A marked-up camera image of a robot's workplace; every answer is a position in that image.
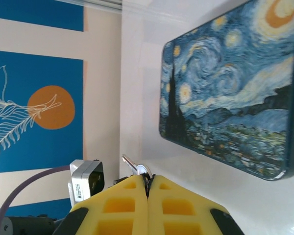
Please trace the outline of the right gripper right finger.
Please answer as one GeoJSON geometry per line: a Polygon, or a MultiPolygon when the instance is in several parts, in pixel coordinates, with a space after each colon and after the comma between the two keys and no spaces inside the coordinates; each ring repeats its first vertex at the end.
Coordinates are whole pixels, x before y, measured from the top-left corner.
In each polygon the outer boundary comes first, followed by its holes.
{"type": "Polygon", "coordinates": [[[147,204],[150,235],[243,234],[224,206],[161,175],[148,186],[147,204]]]}

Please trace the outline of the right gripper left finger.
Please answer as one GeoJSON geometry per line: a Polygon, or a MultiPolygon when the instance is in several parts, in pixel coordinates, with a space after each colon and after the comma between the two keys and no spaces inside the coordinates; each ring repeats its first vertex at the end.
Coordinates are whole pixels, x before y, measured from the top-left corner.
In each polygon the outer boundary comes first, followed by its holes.
{"type": "Polygon", "coordinates": [[[55,235],[146,235],[147,196],[142,176],[129,178],[75,204],[55,235]]]}

